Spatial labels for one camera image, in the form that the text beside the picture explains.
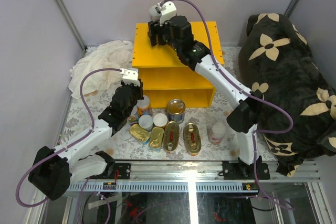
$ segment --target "shelf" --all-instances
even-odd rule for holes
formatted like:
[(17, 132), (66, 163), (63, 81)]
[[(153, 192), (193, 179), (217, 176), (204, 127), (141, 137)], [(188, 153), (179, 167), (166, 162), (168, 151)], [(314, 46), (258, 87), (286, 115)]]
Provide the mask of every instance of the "shelf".
[(143, 90), (212, 89), (213, 85), (190, 68), (141, 68)]
[[(206, 31), (202, 22), (191, 22), (194, 39), (209, 47)], [(223, 64), (223, 53), (220, 46), (217, 25), (215, 21), (207, 22), (213, 46), (213, 52), (220, 64)], [(168, 45), (151, 46), (148, 33), (148, 24), (139, 23), (136, 25), (134, 39), (134, 68), (165, 68), (184, 67), (178, 59), (176, 52)]]
[(211, 106), (215, 89), (189, 90), (144, 90), (151, 99), (152, 108), (166, 108), (173, 99), (181, 99), (187, 108), (206, 108)]

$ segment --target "shelf top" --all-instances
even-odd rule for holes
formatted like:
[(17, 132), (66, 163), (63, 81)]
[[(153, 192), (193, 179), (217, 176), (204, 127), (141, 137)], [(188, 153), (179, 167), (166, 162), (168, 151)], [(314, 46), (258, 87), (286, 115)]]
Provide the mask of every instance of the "shelf top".
[[(206, 22), (209, 28), (213, 52), (219, 61), (223, 64), (223, 53), (220, 46), (217, 24), (215, 21)], [(168, 45), (151, 46), (147, 23), (138, 23), (134, 39), (134, 68), (165, 68), (165, 67), (187, 67), (178, 59), (176, 52)], [(205, 27), (202, 22), (191, 22), (194, 39), (202, 42), (209, 47)]]

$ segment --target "floral tablecloth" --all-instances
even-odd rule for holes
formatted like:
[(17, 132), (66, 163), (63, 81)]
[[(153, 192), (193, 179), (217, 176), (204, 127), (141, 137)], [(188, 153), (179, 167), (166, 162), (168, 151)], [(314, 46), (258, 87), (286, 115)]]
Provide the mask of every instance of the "floral tablecloth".
[[(239, 47), (223, 47), (225, 68), (239, 79), (238, 70), (238, 53)], [(112, 85), (108, 90), (96, 91), (86, 95), (93, 116), (97, 116), (110, 103), (115, 89), (119, 83)], [(148, 145), (143, 145), (134, 139), (130, 132), (130, 126), (125, 125), (116, 135), (106, 139), (97, 146), (91, 149), (89, 154), (97, 151), (105, 151), (115, 159), (172, 159), (172, 160), (195, 160), (195, 161), (220, 161), (220, 160), (235, 160), (238, 153), (230, 152), (229, 146), (232, 141), (237, 141), (237, 136), (226, 123), (226, 116), (230, 113), (231, 107), (225, 97), (218, 91), (215, 94), (212, 106), (210, 108), (188, 108), (185, 112), (185, 120), (180, 124), (180, 141), (177, 150), (173, 154), (166, 153), (163, 149), (160, 152), (150, 150)], [(153, 114), (165, 113), (165, 109), (153, 109)], [(213, 145), (208, 140), (208, 133), (212, 125), (222, 120), (227, 125), (227, 133), (223, 141), (218, 145)], [(198, 126), (202, 140), (202, 149), (196, 156), (191, 156), (187, 153), (184, 146), (182, 130), (184, 125), (193, 122)], [(91, 125), (90, 117), (86, 111), (82, 101), (73, 99), (71, 108), (68, 114), (67, 122), (61, 140), (69, 140), (87, 127)], [(262, 160), (275, 161), (273, 153), (269, 150), (266, 142), (258, 138), (258, 152), (262, 156)]]

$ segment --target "white cloth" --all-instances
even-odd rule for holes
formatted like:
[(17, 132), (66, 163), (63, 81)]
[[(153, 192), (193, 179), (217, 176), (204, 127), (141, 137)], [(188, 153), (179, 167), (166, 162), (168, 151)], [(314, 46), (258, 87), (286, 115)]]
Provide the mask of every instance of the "white cloth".
[[(88, 73), (102, 68), (126, 68), (132, 61), (132, 54), (132, 42), (115, 40), (100, 45), (90, 55), (80, 59), (70, 71), (72, 80), (69, 89), (72, 91), (72, 97), (80, 98), (80, 83)], [(121, 75), (116, 71), (94, 73), (84, 82), (83, 94), (89, 94), (96, 90), (106, 90), (112, 83), (120, 80)]]

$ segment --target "table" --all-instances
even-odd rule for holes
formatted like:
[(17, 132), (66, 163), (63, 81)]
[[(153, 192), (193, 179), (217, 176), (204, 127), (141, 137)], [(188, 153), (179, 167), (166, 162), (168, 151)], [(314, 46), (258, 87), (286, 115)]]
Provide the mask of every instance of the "table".
[[(90, 47), (87, 54), (94, 51)], [(238, 53), (240, 47), (223, 47), (225, 68), (237, 79), (239, 79)], [(113, 84), (108, 90), (96, 91), (85, 96), (86, 102), (94, 116), (97, 116), (111, 102), (112, 95), (119, 83)], [(177, 150), (168, 154), (164, 150), (160, 152), (150, 150), (148, 145), (143, 145), (134, 139), (129, 133), (130, 126), (125, 125), (116, 135), (106, 139), (90, 150), (94, 154), (97, 151), (105, 151), (114, 159), (155, 159), (155, 160), (190, 160), (190, 161), (232, 161), (236, 160), (238, 153), (230, 154), (229, 145), (237, 141), (235, 132), (226, 123), (226, 116), (230, 113), (231, 107), (225, 97), (216, 91), (215, 98), (210, 108), (187, 108), (185, 120), (180, 124), (180, 141)], [(153, 109), (153, 115), (165, 113), (165, 109)], [(219, 145), (213, 145), (208, 141), (208, 133), (212, 125), (222, 120), (227, 125), (227, 133)], [(202, 140), (202, 149), (196, 156), (187, 153), (184, 146), (183, 134), (184, 125), (193, 122), (198, 126)], [(60, 140), (69, 140), (91, 125), (90, 117), (80, 99), (73, 99), (66, 120), (65, 128)], [(261, 137), (258, 138), (258, 152), (263, 161), (276, 161), (275, 156), (269, 150), (267, 143)]]

